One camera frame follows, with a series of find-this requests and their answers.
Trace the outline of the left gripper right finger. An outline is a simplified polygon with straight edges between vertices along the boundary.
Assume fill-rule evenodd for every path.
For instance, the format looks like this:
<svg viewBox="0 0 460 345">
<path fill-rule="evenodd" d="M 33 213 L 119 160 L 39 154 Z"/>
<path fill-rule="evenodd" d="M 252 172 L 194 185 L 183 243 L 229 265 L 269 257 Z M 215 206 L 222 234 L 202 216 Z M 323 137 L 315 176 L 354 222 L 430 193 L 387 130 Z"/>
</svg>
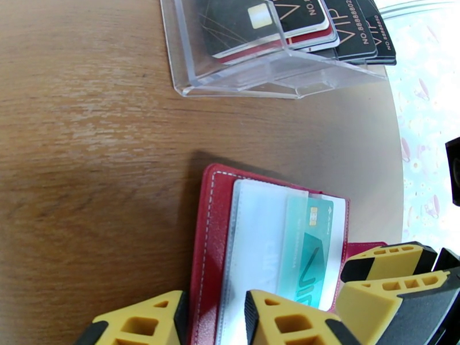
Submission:
<svg viewBox="0 0 460 345">
<path fill-rule="evenodd" d="M 248 344 L 359 344 L 341 319 L 327 311 L 262 290 L 246 292 Z"/>
</svg>

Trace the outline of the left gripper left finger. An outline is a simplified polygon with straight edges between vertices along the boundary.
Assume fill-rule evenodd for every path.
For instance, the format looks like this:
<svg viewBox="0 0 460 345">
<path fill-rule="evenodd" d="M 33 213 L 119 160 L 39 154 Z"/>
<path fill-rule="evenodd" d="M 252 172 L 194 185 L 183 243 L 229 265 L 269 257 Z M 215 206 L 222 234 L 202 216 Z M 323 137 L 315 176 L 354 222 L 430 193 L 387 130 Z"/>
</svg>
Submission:
<svg viewBox="0 0 460 345">
<path fill-rule="evenodd" d="M 188 344 L 189 296 L 173 290 L 96 316 L 78 344 Z"/>
</svg>

